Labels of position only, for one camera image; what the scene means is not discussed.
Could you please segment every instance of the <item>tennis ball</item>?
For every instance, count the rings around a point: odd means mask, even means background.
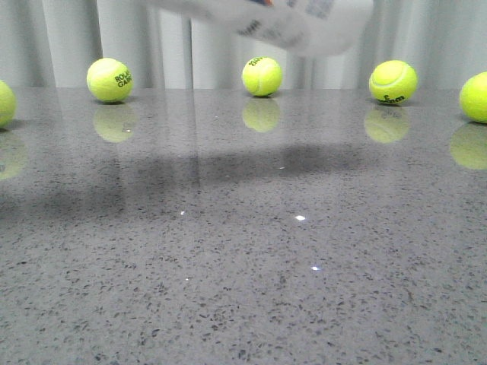
[[[487,72],[473,76],[464,84],[460,106],[471,120],[487,123]]]
[[[137,116],[127,104],[100,105],[93,118],[97,134],[105,141],[120,143],[133,135]]]
[[[377,105],[369,111],[364,120],[365,132],[379,143],[402,140],[409,131],[409,118],[400,106]]]
[[[110,58],[95,61],[86,75],[91,93],[104,103],[122,101],[132,90],[130,70],[120,61]]]
[[[273,99],[251,98],[242,110],[245,125],[257,132],[272,131],[279,123],[281,110]]]
[[[269,57],[254,57],[243,68],[242,82],[252,95],[266,97],[281,86],[281,66]]]
[[[416,91],[418,77],[404,61],[392,60],[378,65],[368,81],[373,97],[381,103],[397,104],[408,100]]]
[[[0,180],[18,175],[27,164],[27,149],[15,133],[0,130]]]
[[[450,154],[456,163],[471,170],[487,170],[487,125],[470,122],[450,139]]]
[[[4,128],[14,118],[17,98],[12,89],[0,80],[0,128]]]

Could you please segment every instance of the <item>white curtain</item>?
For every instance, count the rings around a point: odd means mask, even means background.
[[[129,66],[135,87],[237,88],[245,62],[265,55],[283,67],[283,88],[367,87],[388,59],[415,67],[420,87],[459,88],[487,71],[485,19],[485,0],[376,0],[346,53],[301,58],[143,0],[0,0],[0,79],[83,87],[105,56]]]

